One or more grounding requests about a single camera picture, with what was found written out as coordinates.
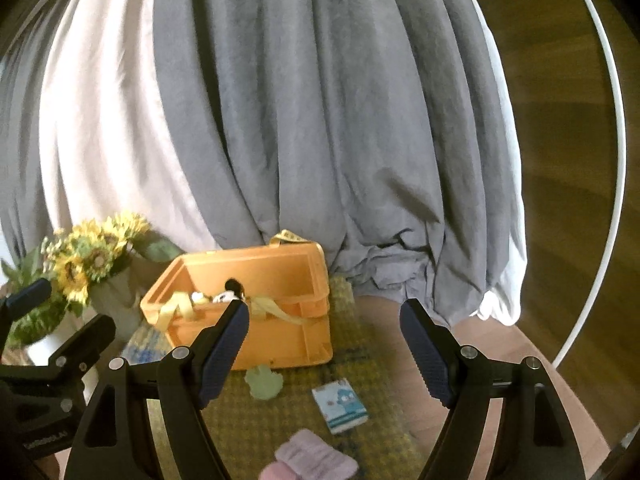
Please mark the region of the yellow blue plaid mat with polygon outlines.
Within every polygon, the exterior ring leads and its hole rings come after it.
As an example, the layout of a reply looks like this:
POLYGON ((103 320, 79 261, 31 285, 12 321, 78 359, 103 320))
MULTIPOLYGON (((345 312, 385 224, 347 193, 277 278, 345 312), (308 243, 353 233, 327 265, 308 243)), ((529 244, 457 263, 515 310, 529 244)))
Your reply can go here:
POLYGON ((344 278, 331 278, 330 303, 329 363, 282 370, 283 388, 268 401, 254 399, 244 373, 233 372, 220 397, 203 411, 205 427, 233 478, 257 478, 276 449, 304 428, 352 456, 359 479, 414 479, 420 474, 426 458, 409 434, 373 330, 364 324, 344 278), (334 436, 311 391, 342 378, 360 397, 369 419, 334 436))

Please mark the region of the grey curtain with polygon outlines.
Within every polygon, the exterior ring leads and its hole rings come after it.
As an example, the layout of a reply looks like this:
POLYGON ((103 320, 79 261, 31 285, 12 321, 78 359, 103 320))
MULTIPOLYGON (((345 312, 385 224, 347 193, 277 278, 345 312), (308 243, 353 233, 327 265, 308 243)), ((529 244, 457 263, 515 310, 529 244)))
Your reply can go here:
MULTIPOLYGON (((70 0, 1 58, 1 232, 52 233, 39 105, 70 0)), ((514 324, 527 266, 506 77, 476 0, 154 0, 171 141, 218 247, 291 231, 361 295, 514 324)))

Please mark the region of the orange plastic storage box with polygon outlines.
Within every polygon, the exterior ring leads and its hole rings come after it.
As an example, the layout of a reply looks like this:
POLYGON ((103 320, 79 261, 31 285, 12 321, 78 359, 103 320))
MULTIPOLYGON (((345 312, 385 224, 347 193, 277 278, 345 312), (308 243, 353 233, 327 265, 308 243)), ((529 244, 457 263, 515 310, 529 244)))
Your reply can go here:
POLYGON ((234 370, 316 366, 332 359, 328 270, 315 242, 182 255, 140 308, 173 347, 188 346, 219 321, 235 289, 242 290, 250 326, 234 370))

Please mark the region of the white sheer curtain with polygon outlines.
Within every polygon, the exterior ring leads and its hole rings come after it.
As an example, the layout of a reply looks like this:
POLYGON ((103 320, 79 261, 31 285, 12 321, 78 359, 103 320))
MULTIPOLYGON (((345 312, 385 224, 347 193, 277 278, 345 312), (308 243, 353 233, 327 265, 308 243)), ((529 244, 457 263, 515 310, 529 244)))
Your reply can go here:
POLYGON ((52 226, 136 212, 185 252, 216 249, 168 130, 154 0, 70 0, 44 69, 39 156, 52 226))

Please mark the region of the yellow sunflower bouquet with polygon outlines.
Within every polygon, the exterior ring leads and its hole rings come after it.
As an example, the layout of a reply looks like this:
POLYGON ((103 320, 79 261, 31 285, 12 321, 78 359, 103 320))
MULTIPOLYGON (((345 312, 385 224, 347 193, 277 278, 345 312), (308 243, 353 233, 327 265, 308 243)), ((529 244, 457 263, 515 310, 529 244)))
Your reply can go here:
POLYGON ((89 303, 90 288, 125 271, 134 257, 168 263, 183 250, 143 214, 118 212, 58 229, 41 244, 43 271, 72 304, 89 303))

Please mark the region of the green flower-shaped sponge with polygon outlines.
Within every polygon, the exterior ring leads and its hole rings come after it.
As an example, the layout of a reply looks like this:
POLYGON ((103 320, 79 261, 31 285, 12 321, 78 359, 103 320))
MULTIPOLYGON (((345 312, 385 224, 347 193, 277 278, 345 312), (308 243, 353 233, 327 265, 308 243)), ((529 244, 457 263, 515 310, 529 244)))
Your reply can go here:
POLYGON ((250 388, 253 399, 268 401, 274 399, 282 390, 284 379, 268 365, 260 364, 246 371, 244 380, 250 388))

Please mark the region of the blue patterned tissue pack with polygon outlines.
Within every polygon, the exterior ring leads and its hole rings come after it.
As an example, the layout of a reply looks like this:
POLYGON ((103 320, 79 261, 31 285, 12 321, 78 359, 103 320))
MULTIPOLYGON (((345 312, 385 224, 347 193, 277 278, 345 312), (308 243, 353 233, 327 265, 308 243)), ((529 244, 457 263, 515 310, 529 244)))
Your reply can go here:
POLYGON ((369 420, 369 412, 346 378, 313 388, 318 409, 330 434, 341 434, 369 420))

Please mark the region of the lavender fluffy scrunchie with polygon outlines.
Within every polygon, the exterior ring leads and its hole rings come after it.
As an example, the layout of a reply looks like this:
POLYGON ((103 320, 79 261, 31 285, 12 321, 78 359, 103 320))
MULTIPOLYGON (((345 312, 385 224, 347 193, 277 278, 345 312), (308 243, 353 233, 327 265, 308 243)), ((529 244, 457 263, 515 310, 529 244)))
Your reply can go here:
POLYGON ((281 444, 274 457, 299 479, 351 479, 359 470, 350 456, 337 451, 309 429, 302 429, 281 444))

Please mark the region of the green leafy plant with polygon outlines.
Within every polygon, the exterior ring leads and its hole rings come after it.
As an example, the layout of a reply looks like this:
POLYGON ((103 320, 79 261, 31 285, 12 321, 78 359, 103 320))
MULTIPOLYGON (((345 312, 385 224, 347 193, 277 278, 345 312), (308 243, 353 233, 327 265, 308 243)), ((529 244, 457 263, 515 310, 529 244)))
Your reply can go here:
POLYGON ((43 269, 40 249, 28 252, 14 266, 2 259, 1 271, 6 278, 1 303, 9 308, 11 322, 6 346, 23 348, 50 335, 66 315, 66 300, 55 278, 43 269))

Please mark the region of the grey glass vase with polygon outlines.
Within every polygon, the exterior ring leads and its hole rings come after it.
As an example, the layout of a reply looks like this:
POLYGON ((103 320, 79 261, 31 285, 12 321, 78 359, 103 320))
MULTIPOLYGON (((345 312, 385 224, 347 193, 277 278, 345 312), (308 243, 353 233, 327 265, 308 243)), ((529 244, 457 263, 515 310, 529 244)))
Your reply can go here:
POLYGON ((131 268, 91 285, 89 299, 96 313, 113 319, 118 341, 127 342, 142 322, 141 296, 131 268))

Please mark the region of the pink makeup sponge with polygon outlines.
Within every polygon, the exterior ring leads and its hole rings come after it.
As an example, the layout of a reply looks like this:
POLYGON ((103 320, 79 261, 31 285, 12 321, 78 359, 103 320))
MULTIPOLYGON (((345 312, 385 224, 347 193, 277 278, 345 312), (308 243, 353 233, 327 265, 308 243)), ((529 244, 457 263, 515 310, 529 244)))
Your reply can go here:
POLYGON ((287 464, 272 462, 260 472, 258 480, 298 480, 299 476, 287 464))

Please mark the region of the white round vase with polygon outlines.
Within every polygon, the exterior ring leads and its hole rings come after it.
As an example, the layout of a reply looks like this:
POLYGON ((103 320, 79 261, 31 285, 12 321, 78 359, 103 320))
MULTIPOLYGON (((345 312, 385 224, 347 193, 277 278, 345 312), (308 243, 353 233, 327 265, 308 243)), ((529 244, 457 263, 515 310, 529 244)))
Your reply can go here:
MULTIPOLYGON (((52 333, 40 339, 27 347, 27 355, 29 359, 37 366, 45 366, 48 364, 50 356, 58 350, 64 344, 67 339, 75 335, 78 330, 84 327, 86 323, 91 321, 96 316, 96 310, 93 307, 88 307, 81 316, 78 318, 73 313, 67 312, 58 327, 53 330, 52 333)), ((98 385, 99 374, 96 366, 88 370, 88 372, 82 376, 82 382, 84 383, 84 397, 85 401, 89 402, 93 394, 94 389, 98 385)))

